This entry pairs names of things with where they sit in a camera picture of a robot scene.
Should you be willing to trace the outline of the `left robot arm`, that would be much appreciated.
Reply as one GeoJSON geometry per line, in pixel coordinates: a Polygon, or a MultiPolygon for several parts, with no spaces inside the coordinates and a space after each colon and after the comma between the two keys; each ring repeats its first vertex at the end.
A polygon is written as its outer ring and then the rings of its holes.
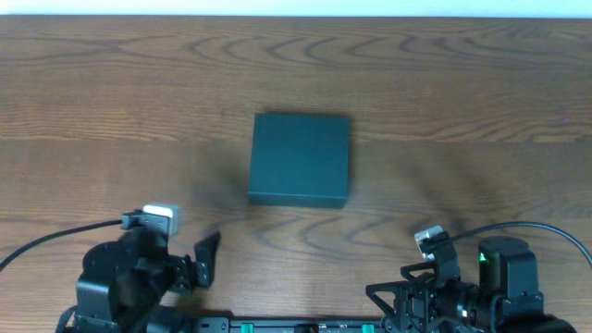
{"type": "Polygon", "coordinates": [[[194,256],[176,256],[167,246],[176,226],[172,217],[123,215],[125,233],[83,257],[77,304],[60,316],[55,331],[192,332],[193,319],[160,302],[168,292],[191,295],[212,286],[221,234],[196,242],[194,256]]]}

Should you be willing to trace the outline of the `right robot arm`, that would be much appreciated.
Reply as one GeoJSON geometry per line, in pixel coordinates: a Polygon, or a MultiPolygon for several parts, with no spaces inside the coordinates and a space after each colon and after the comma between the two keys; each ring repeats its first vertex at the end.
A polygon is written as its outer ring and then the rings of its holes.
{"type": "Polygon", "coordinates": [[[462,281],[446,232],[419,239],[425,261],[401,268],[402,281],[368,285],[366,295],[400,332],[574,333],[544,310],[537,259],[513,237],[478,244],[479,282],[462,281]]]}

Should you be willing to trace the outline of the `dark green box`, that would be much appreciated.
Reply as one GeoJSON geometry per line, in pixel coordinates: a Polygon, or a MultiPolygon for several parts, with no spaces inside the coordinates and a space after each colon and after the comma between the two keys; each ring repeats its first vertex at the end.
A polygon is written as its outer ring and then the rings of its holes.
{"type": "Polygon", "coordinates": [[[257,114],[248,196],[253,205],[340,209],[349,198],[350,120],[257,114]]]}

